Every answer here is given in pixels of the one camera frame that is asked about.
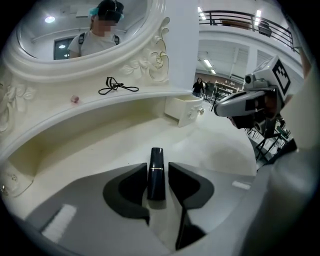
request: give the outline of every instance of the small pink bead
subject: small pink bead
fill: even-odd
[[[71,97],[71,102],[73,102],[73,103],[78,103],[78,101],[79,101],[79,97],[78,96],[75,96],[75,95],[73,95],[72,97]]]

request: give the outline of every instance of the gray surface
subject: gray surface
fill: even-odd
[[[187,211],[192,224],[201,228],[205,233],[211,232],[222,223],[248,192],[246,189],[233,186],[232,183],[238,181],[250,185],[255,179],[254,176],[218,172],[181,163],[179,165],[207,178],[214,186],[213,196],[202,208]]]
[[[86,256],[169,254],[144,220],[122,217],[104,201],[105,184],[136,166],[78,179],[37,207],[26,221],[40,230],[63,204],[68,204],[77,212],[58,244],[72,252]]]
[[[213,231],[173,256],[237,256],[267,190],[271,165],[262,167],[241,203]]]

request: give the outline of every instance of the small drawer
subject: small drawer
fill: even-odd
[[[193,95],[167,97],[164,113],[178,119],[178,127],[183,127],[196,121],[202,109],[202,98]]]

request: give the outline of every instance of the carved floral decoration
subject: carved floral decoration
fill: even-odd
[[[128,65],[121,68],[125,75],[133,75],[136,79],[149,77],[153,82],[164,82],[168,79],[169,58],[163,36],[169,32],[166,27],[170,18],[166,17],[149,45]]]
[[[11,77],[5,74],[0,83],[0,136],[12,129],[15,112],[26,112],[27,101],[34,98],[36,90],[23,83],[11,84]]]

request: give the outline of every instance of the black cylindrical object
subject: black cylindrical object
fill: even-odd
[[[166,199],[164,150],[160,147],[151,149],[147,198],[149,200]]]

